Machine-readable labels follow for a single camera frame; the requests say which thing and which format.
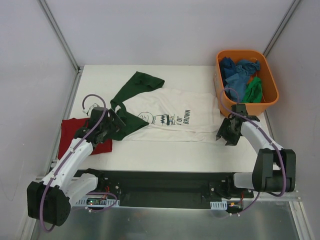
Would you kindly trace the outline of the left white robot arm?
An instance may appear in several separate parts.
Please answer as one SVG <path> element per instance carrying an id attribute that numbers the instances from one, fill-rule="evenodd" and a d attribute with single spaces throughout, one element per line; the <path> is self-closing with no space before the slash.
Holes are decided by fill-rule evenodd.
<path id="1" fill-rule="evenodd" d="M 56 166 L 39 182 L 32 181 L 26 190 L 27 214 L 54 226 L 61 226 L 71 208 L 86 194 L 102 194 L 106 189 L 104 174 L 87 169 L 72 181 L 79 166 L 98 145 L 125 127 L 112 109 L 96 106 L 85 125 L 79 128 Z"/>

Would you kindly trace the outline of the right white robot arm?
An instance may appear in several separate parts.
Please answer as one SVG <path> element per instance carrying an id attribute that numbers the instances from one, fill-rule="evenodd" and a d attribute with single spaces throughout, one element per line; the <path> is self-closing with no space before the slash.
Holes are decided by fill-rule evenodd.
<path id="1" fill-rule="evenodd" d="M 237 103 L 228 110 L 216 139 L 224 139 L 226 146 L 236 146 L 245 138 L 255 150 L 257 157 L 252 172 L 236 172 L 232 181 L 225 184 L 225 192 L 237 197 L 243 189 L 268 193 L 281 197 L 291 193 L 296 186 L 296 153 L 276 143 L 261 127 L 255 115 L 249 115 L 246 105 Z"/>

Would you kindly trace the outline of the white and green t shirt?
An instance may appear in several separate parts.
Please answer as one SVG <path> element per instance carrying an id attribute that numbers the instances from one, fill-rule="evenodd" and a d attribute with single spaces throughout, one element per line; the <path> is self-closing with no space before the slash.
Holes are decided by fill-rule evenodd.
<path id="1" fill-rule="evenodd" d="M 136 72 L 110 101 L 125 126 L 115 141 L 214 141 L 223 117 L 217 97 L 164 87 L 161 78 Z"/>

